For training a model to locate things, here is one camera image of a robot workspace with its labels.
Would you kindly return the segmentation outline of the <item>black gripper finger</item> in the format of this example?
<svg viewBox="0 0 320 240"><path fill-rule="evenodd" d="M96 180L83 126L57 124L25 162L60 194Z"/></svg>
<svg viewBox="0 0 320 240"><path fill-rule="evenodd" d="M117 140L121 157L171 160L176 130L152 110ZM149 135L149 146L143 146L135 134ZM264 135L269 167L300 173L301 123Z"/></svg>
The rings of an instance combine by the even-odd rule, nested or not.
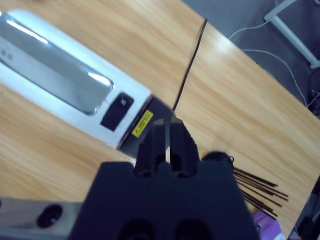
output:
<svg viewBox="0 0 320 240"><path fill-rule="evenodd" d="M200 162L197 145L183 121L172 116L169 123L170 164L177 176L195 176Z"/></svg>
<svg viewBox="0 0 320 240"><path fill-rule="evenodd" d="M166 161L166 125L164 119L156 120L138 148L134 175L151 177Z"/></svg>

